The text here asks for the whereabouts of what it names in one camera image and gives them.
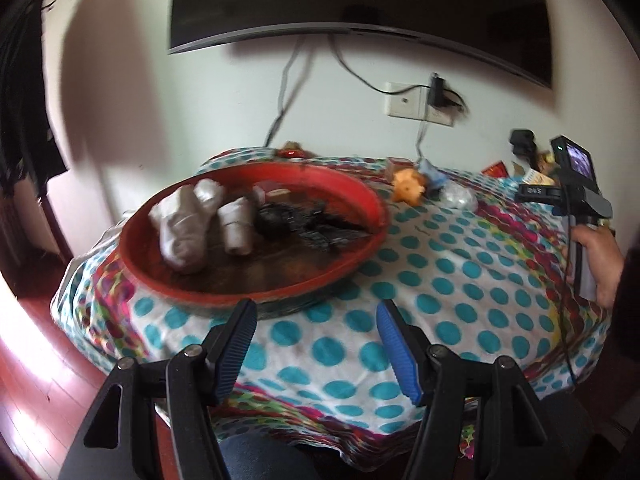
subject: white cloth bundle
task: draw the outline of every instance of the white cloth bundle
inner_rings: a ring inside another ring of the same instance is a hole
[[[251,203],[239,198],[218,209],[220,229],[227,254],[247,256],[254,248]]]
[[[176,272],[198,272],[207,263],[207,230],[224,197],[224,187],[208,178],[181,186],[149,212],[160,233],[160,253]]]

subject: orange toy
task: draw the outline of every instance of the orange toy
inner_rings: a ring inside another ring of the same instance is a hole
[[[420,205],[422,194],[427,185],[426,177],[413,168],[396,171],[394,174],[394,202],[405,202],[410,206]]]

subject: red wooden floor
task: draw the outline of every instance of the red wooden floor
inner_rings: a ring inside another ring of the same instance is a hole
[[[0,433],[37,479],[56,479],[105,375],[53,323],[49,302],[62,278],[36,265],[23,298],[0,277]],[[158,419],[166,480],[177,479],[171,435]]]

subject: polka dot tablecloth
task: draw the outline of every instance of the polka dot tablecloth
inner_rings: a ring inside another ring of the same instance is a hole
[[[273,150],[233,150],[199,173],[272,158]],[[384,299],[394,300],[431,342],[462,358],[512,356],[540,397],[570,386],[558,346],[561,235],[548,208],[513,203],[513,180],[460,171],[448,174],[476,192],[477,212],[432,201],[414,208],[389,200],[382,160],[308,163],[367,180],[388,204],[388,236],[334,296],[258,322],[236,389],[212,413],[219,438],[251,431],[333,447],[365,470],[410,449],[424,410],[400,393],[380,343],[374,313]],[[105,369],[123,355],[169,358],[225,320],[189,314],[134,286],[122,272],[114,240],[67,281],[52,303],[53,316]],[[564,323],[572,367],[584,378],[602,348],[607,315],[571,297]],[[461,450],[467,455],[471,443],[472,427],[466,426]]]

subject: camera screen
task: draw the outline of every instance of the camera screen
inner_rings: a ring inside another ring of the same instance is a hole
[[[589,162],[589,155],[580,150],[577,146],[567,144],[566,150],[569,153],[569,160],[571,160],[571,168],[577,171],[581,175],[593,180],[593,172],[591,171],[591,164]]]

